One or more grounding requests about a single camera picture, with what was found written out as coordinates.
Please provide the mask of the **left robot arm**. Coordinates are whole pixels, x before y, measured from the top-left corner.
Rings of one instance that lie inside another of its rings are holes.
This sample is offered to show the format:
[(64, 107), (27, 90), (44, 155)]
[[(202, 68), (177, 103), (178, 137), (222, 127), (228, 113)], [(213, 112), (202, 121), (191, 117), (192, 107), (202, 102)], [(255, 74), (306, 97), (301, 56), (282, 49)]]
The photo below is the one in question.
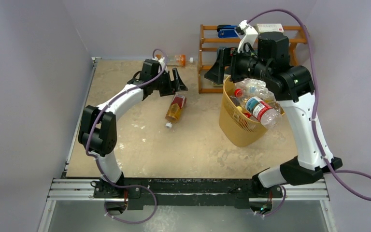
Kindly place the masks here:
[(164, 58), (146, 59), (123, 89), (98, 106), (83, 109), (78, 142), (86, 155), (92, 157), (107, 183), (106, 192), (114, 198), (123, 195), (123, 172), (117, 164), (114, 148), (117, 144), (117, 122), (133, 106), (157, 91), (161, 97), (187, 91), (177, 68), (168, 70)]

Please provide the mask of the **orange label bottle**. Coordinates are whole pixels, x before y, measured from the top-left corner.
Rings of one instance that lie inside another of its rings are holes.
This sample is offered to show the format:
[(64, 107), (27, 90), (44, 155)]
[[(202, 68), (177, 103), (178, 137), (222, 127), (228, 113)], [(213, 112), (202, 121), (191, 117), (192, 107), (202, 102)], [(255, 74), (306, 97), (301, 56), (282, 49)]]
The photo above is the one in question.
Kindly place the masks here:
[(193, 57), (187, 57), (186, 55), (168, 55), (168, 66), (185, 66), (192, 63), (194, 63)]

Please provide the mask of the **red label bottle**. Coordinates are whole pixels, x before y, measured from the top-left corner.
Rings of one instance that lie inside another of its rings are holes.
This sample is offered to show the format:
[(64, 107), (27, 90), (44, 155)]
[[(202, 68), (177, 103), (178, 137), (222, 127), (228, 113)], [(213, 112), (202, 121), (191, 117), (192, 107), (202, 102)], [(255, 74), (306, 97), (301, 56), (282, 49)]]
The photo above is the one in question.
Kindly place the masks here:
[(260, 97), (247, 94), (240, 88), (234, 90), (234, 96), (239, 101), (243, 112), (249, 113), (263, 127), (272, 129), (282, 120), (282, 115)]

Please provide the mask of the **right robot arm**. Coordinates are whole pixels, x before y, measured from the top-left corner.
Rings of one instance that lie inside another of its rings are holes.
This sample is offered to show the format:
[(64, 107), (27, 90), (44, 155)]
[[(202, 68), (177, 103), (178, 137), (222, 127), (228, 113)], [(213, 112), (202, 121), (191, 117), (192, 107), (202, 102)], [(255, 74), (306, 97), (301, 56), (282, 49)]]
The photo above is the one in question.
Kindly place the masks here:
[(311, 74), (304, 66), (292, 66), (289, 39), (281, 32), (264, 32), (257, 38), (257, 54), (250, 55), (237, 48), (223, 48), (205, 78), (221, 84), (226, 67), (231, 81), (245, 78), (264, 81), (275, 95), (291, 126), (298, 154), (283, 164), (253, 176), (252, 191), (263, 197), (271, 187), (311, 184), (342, 167), (342, 160), (333, 156), (324, 139), (314, 104), (316, 90)]

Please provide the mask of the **brown tea bottle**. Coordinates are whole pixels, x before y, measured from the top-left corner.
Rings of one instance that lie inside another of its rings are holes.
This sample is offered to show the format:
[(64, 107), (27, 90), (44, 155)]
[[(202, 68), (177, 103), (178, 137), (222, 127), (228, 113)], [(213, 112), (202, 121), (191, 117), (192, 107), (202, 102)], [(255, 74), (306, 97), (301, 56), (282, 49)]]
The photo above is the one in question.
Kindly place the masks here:
[(169, 108), (167, 110), (167, 113), (165, 115), (165, 119), (167, 120), (166, 128), (171, 129), (173, 124), (179, 121), (182, 110), (186, 105), (186, 101), (187, 98), (185, 95), (176, 93), (173, 96)]

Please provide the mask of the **yellow plastic bin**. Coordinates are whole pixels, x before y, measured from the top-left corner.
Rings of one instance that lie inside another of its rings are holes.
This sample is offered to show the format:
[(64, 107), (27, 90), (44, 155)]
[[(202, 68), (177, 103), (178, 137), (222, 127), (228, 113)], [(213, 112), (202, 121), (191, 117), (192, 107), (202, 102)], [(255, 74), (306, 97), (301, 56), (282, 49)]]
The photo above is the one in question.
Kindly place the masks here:
[[(249, 113), (243, 112), (234, 96), (235, 83), (229, 81), (229, 77), (227, 76), (223, 83), (219, 126), (234, 145), (246, 147), (260, 139), (269, 129), (263, 127)], [(283, 115), (284, 112), (276, 99), (267, 104)]]

